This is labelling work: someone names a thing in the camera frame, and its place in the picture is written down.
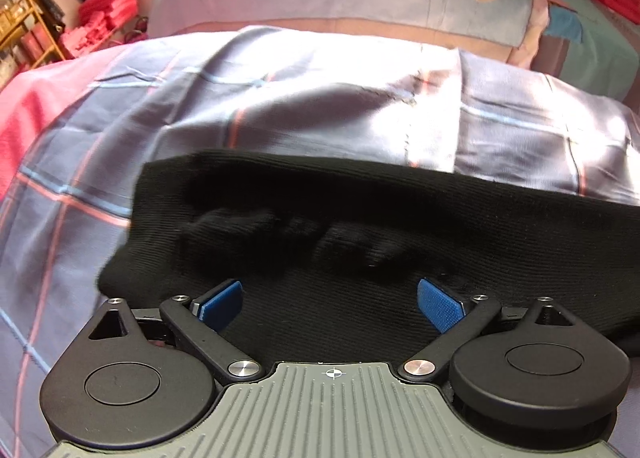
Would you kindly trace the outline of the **teal patchwork pillow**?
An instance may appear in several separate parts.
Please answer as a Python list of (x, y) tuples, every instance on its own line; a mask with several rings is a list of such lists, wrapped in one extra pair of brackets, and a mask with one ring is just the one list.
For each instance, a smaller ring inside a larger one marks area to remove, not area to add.
[(639, 27), (593, 0), (554, 0), (530, 69), (639, 110)]

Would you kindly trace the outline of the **wooden shelf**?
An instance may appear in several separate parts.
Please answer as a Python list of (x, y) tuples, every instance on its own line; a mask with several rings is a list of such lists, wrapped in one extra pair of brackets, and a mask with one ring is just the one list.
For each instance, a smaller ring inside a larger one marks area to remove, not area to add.
[(1, 88), (17, 74), (66, 60), (64, 31), (53, 0), (1, 0)]

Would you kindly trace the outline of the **pink folded towel stack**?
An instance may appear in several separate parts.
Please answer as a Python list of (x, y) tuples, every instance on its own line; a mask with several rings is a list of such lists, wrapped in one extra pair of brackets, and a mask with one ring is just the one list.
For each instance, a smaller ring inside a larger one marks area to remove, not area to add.
[(58, 40), (70, 59), (91, 54), (138, 14), (138, 0), (85, 0), (78, 8), (78, 25)]

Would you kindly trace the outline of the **black knit pants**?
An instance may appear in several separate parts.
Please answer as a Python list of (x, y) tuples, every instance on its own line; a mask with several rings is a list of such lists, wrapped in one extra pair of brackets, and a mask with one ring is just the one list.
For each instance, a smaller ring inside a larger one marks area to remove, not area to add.
[(264, 365), (401, 363), (436, 337), (418, 283), (506, 306), (542, 295), (621, 341), (639, 330), (639, 211), (340, 159), (205, 151), (146, 164), (102, 294), (157, 307), (242, 283), (226, 339)]

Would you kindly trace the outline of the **plaid purple bed sheet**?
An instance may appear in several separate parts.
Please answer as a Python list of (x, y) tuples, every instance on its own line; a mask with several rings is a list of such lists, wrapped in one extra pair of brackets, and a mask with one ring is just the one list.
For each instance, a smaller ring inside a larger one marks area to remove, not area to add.
[(143, 164), (223, 147), (639, 201), (636, 109), (460, 49), (255, 26), (25, 72), (1, 94), (3, 456), (51, 447), (40, 384), (101, 303)]

